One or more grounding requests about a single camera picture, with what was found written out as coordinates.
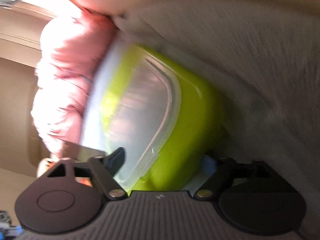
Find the clear plastic container lid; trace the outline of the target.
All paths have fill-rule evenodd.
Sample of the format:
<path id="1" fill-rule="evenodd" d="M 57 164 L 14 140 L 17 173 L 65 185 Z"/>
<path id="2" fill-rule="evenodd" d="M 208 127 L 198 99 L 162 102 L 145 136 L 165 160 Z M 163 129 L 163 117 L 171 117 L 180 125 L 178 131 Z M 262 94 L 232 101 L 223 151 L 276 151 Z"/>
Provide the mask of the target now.
<path id="1" fill-rule="evenodd" d="M 114 42 L 94 77 L 80 143 L 105 154 L 124 148 L 115 179 L 130 191 L 158 158 L 180 103 L 179 81 L 165 63 L 138 46 Z"/>

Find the lime green plastic container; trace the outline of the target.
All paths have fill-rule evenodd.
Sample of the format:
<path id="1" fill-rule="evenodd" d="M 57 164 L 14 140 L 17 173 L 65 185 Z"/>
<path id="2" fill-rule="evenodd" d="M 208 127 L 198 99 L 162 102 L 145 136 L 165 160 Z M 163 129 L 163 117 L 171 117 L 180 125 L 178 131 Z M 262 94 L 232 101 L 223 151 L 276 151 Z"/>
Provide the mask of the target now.
<path id="1" fill-rule="evenodd" d="M 226 101 L 205 79 L 151 49 L 140 48 L 175 73 L 181 89 L 181 103 L 175 126 L 158 158 L 130 191 L 178 190 L 198 172 L 203 154 L 222 136 Z"/>

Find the pink floral cloth bundle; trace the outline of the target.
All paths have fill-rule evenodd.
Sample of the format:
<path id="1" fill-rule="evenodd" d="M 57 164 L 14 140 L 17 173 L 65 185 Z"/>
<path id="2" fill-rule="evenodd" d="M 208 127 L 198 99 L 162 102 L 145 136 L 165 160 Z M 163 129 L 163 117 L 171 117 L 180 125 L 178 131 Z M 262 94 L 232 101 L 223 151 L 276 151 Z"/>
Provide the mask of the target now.
<path id="1" fill-rule="evenodd" d="M 41 33 L 31 116 L 53 159 L 66 141 L 79 143 L 93 77 L 115 32 L 109 18 L 83 10 L 52 19 Z"/>

